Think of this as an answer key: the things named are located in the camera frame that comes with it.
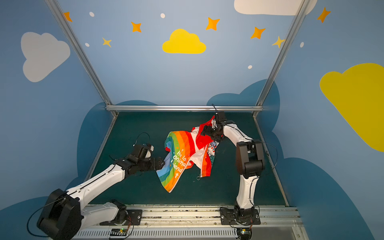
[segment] red fabric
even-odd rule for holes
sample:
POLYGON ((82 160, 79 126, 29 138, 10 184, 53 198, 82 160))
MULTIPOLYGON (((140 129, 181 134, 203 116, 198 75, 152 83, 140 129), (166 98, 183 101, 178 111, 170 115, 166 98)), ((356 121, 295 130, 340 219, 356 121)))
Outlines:
POLYGON ((209 158, 207 149, 205 149, 205 153, 204 153, 204 157, 203 157, 203 163, 202 163, 201 176, 202 177, 211 176, 211 169, 212 169, 211 159, 209 158))
POLYGON ((198 149, 202 149, 203 147, 205 147, 206 145, 210 144, 213 141, 210 136, 207 136, 207 135, 201 136, 201 132, 203 131, 204 126, 212 127, 211 122, 214 118, 215 118, 215 115, 211 118, 211 120, 200 125, 199 132, 197 133, 197 136, 196 136, 196 145, 198 149))
POLYGON ((192 156, 196 153, 196 149, 195 149, 195 146, 193 145, 193 138, 192 138, 192 135, 190 132, 187 132, 187 136, 188 136, 188 142, 189 144, 192 144, 192 146, 190 147, 189 151, 190 151, 190 154, 189 156, 192 156))
POLYGON ((193 167, 194 164, 195 164, 194 162, 189 161, 188 165, 187 165, 187 167, 185 169, 189 169, 189 168, 193 167))

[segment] yellow cloud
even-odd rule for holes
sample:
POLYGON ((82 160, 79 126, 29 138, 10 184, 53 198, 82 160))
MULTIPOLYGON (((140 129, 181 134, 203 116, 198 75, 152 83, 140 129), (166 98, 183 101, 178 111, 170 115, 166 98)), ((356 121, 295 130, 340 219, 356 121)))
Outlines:
POLYGON ((329 72, 320 88, 364 142, 384 152, 384 67, 363 63, 329 72))
POLYGON ((163 51, 166 53, 203 53, 207 47, 200 42, 196 34, 184 29, 175 30, 169 37, 169 41, 163 43, 163 51))

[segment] aluminum frame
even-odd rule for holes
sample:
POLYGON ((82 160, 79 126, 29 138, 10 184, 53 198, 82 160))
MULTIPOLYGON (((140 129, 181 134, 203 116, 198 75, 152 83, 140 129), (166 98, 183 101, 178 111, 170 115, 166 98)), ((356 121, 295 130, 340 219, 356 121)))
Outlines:
MULTIPOLYGON (((104 100, 106 105, 112 105, 113 103, 111 99, 109 98, 103 84, 101 83, 99 77, 96 74, 96 71, 93 69, 91 62, 89 61, 87 55, 81 47, 81 44, 77 39, 73 29, 71 28, 71 25, 69 25, 67 19, 63 15, 63 10, 61 9, 59 3, 57 2, 57 0, 45 0, 45 3, 48 5, 57 23, 63 30, 64 35, 67 37, 73 50, 79 57, 81 63, 83 64, 85 70, 87 71, 101 98, 104 100)), ((117 116, 116 112, 111 111, 111 113, 113 116, 117 116)))
MULTIPOLYGON (((215 106, 219 111, 262 111, 262 106, 215 106)), ((107 105, 108 111, 215 111, 213 106, 181 106, 181 105, 107 105)))
POLYGON ((101 142, 101 145, 100 145, 99 150, 98 150, 98 152, 97 152, 97 154, 96 154, 96 157, 94 158, 94 160, 93 160, 93 162, 92 162, 92 165, 91 165, 91 167, 90 167, 90 169, 89 169, 89 171, 88 171, 88 173, 87 173, 87 176, 85 177, 85 180, 84 180, 84 181, 87 181, 88 179, 91 178, 92 173, 93 173, 93 171, 95 170, 95 167, 96 167, 96 165, 97 165, 97 162, 98 162, 99 159, 100 159, 101 153, 103 152, 103 149, 104 149, 104 147, 105 147, 105 144, 107 143, 108 137, 109 137, 109 135, 111 134, 112 128, 113 128, 113 126, 115 125, 116 119, 117 119, 117 116, 114 116, 113 119, 112 119, 112 121, 111 121, 111 124, 110 124, 109 127, 108 127, 107 133, 105 134, 104 139, 103 139, 103 141, 101 142))
MULTIPOLYGON (((228 227, 221 225, 219 210, 221 207, 234 208, 233 205, 127 205, 127 209, 143 210, 141 223, 135 228, 228 227)), ((254 227, 303 227, 296 207, 260 206, 260 221, 261 224, 254 227)))
POLYGON ((269 90, 272 87, 273 82, 275 81, 275 78, 280 70, 280 67, 282 66, 284 59, 289 51, 289 48, 292 45, 293 40, 295 39, 295 36, 297 32, 299 31, 299 28, 305 18, 305 11, 308 7, 308 4, 311 0, 302 0, 299 9, 295 15, 295 18, 292 21, 292 24, 288 30, 288 33, 285 37, 285 41, 283 42, 283 46, 279 51, 279 54, 277 55, 276 61, 273 64, 272 70, 267 78, 267 81, 264 84, 264 87, 259 95, 259 98, 257 99, 256 106, 262 106, 265 98, 269 92, 269 90))
MULTIPOLYGON (((228 225, 221 225, 220 207, 233 208, 234 206, 127 205, 127 209, 143 210, 141 223, 134 227, 132 238, 233 237, 234 229, 228 225), (173 233, 164 235, 163 231, 173 231, 173 233)), ((261 206, 260 221, 261 224, 254 225, 253 228, 291 227, 297 240, 308 240, 299 212, 295 207, 261 206)), ((113 228, 124 227, 126 228, 126 226, 94 225, 81 230, 74 239, 109 239, 109 233, 113 228)))
MULTIPOLYGON (((261 129, 260 129, 260 127, 259 127, 259 124, 258 124, 258 122, 257 122, 257 120, 256 120, 256 116, 254 116, 253 119, 254 119, 254 121, 255 121, 255 124, 256 124, 256 127, 257 127, 257 131, 259 132, 261 141, 265 142, 264 137, 263 137, 263 134, 262 134, 262 131, 261 131, 261 129)), ((263 143, 263 147, 264 147, 264 149, 265 149, 265 153, 266 153, 267 156, 268 156, 269 163, 271 164, 271 167, 272 167, 272 166, 274 165, 274 163, 273 163, 273 161, 272 161, 271 154, 269 153, 269 150, 268 150, 268 148, 267 148, 267 145, 266 145, 265 143, 263 143)), ((274 176, 275 176, 277 185, 279 186, 279 189, 280 189, 280 191, 281 191, 281 193, 282 193, 282 195, 283 195, 285 205, 286 205, 287 207, 289 207, 289 203, 288 203, 287 197, 285 196, 284 189, 283 189, 283 186, 281 185, 280 178, 279 178, 279 176, 277 175, 277 171, 276 171, 276 169, 273 169, 272 172, 273 172, 273 174, 274 174, 274 176)))

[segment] yellow star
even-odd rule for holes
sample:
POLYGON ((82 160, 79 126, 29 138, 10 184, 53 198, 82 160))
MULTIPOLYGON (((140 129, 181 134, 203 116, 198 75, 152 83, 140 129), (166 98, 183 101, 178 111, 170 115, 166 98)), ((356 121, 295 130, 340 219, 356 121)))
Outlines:
POLYGON ((64 13, 64 16, 65 18, 68 20, 68 21, 72 21, 72 19, 70 18, 70 12, 67 12, 67 13, 64 13))
POLYGON ((277 45, 277 46, 279 46, 279 48, 280 48, 281 43, 284 42, 284 41, 285 41, 285 39, 281 40, 281 39, 280 39, 280 36, 279 36, 277 42, 274 43, 274 44, 272 44, 272 46, 273 46, 273 45, 277 45))
POLYGON ((107 41, 107 40, 105 40, 104 38, 103 38, 103 40, 104 40, 103 45, 108 45, 108 46, 111 48, 111 46, 109 45, 109 43, 110 43, 112 40, 107 41))
POLYGON ((321 13, 321 15, 319 16, 319 18, 317 19, 317 20, 321 20, 321 22, 323 23, 324 22, 324 20, 325 20, 325 18, 328 16, 328 14, 330 14, 331 13, 331 11, 327 11, 327 10, 325 10, 325 8, 324 8, 324 10, 323 10, 323 12, 321 13))
POLYGON ((255 32, 251 36, 251 39, 253 39, 253 38, 260 39, 262 37, 262 33, 263 33, 264 30, 265 30, 265 28, 264 29, 258 29, 257 27, 255 27, 255 32))
POLYGON ((208 26, 207 26, 206 30, 213 29, 216 31, 216 25, 219 21, 220 21, 220 19, 212 20, 212 19, 208 18, 208 26))
POLYGON ((132 30, 132 32, 134 32, 134 31, 138 31, 138 32, 141 33, 141 30, 140 30, 140 25, 141 25, 141 23, 138 23, 138 24, 135 24, 135 23, 133 23, 133 22, 131 22, 131 23, 132 23, 132 26, 133 26, 133 30, 132 30))

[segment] white cloud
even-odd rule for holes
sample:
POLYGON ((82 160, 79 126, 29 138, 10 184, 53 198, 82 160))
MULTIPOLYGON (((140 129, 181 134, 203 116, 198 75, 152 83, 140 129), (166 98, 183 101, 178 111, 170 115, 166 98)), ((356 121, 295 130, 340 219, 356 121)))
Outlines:
POLYGON ((31 82, 43 80, 70 56, 66 42, 58 41, 49 33, 28 32, 22 36, 22 52, 26 58, 23 72, 31 82))
MULTIPOLYGON (((306 14, 317 0, 310 0, 306 14)), ((235 0, 235 10, 242 14, 296 15, 301 0, 235 0)))

